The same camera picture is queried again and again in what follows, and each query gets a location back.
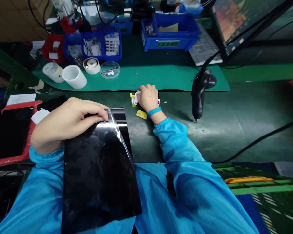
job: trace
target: worker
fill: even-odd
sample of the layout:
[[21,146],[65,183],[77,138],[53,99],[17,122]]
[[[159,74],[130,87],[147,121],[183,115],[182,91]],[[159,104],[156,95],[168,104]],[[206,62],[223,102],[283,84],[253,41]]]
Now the worker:
[[[155,86],[139,89],[140,106],[146,112],[157,108]],[[63,141],[108,121],[106,108],[71,97],[36,126],[30,148],[36,166],[0,223],[0,234],[61,232]],[[86,114],[95,115],[84,118]],[[165,164],[135,164],[142,214],[83,233],[130,234],[134,226],[138,233],[258,233],[243,206],[187,137],[187,128],[162,111],[151,120]],[[167,171],[173,175],[176,196],[167,190]]]

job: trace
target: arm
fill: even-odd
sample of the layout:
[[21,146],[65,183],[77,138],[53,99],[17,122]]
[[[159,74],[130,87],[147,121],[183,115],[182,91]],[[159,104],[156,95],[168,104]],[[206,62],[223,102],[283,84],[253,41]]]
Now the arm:
[[64,148],[49,155],[30,148],[30,159],[36,166],[0,223],[0,233],[61,232],[63,155]]
[[[76,137],[91,125],[107,120],[102,104],[70,98],[34,129],[30,159],[36,163],[0,233],[60,233],[63,196],[63,141]],[[85,118],[86,114],[96,114]]]
[[[139,104],[145,111],[157,107],[154,85],[141,86]],[[223,179],[187,137],[183,124],[157,112],[151,116],[161,142],[165,166],[173,174],[177,197],[206,233],[258,233],[252,220]]]

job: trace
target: hand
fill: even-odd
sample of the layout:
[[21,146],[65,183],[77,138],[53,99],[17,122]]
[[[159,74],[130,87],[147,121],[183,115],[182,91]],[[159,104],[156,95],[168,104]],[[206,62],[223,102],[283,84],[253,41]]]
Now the hand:
[[[49,154],[100,121],[108,121],[107,106],[97,102],[69,98],[35,127],[31,145],[41,154]],[[85,118],[86,114],[95,114]]]
[[[149,112],[157,107],[157,100],[159,98],[159,93],[155,88],[155,85],[147,84],[146,86],[142,85],[139,87],[141,90],[141,95],[137,95],[138,102],[140,106],[146,111]],[[166,115],[159,111],[151,116],[151,120],[153,121],[154,125],[158,125],[159,123],[163,122],[167,119]]]
[[138,102],[146,112],[158,107],[157,100],[159,98],[159,93],[155,85],[142,85],[139,87],[139,90],[141,90],[141,95],[137,95]]

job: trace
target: small yellow object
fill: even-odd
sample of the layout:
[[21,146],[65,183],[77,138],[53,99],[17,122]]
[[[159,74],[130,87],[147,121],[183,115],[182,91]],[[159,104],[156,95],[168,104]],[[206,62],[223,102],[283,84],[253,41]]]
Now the small yellow object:
[[130,93],[130,100],[131,100],[131,107],[136,107],[136,105],[133,104],[133,102],[134,102],[134,93]]
[[141,110],[138,110],[136,116],[142,118],[142,119],[147,119],[147,113],[141,111]]
[[225,179],[226,184],[248,183],[248,182],[259,182],[259,181],[274,181],[274,179],[266,178],[263,176],[248,176],[248,177],[241,177],[241,178]]

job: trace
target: blue sleeve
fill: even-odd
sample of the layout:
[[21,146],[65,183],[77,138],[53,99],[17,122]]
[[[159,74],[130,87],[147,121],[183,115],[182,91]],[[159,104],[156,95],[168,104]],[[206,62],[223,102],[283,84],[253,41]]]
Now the blue sleeve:
[[47,155],[31,147],[29,154],[36,166],[0,223],[0,233],[60,233],[64,147]]
[[173,174],[178,199],[205,233],[258,233],[243,206],[187,137],[183,124],[166,119],[155,126],[165,166]]

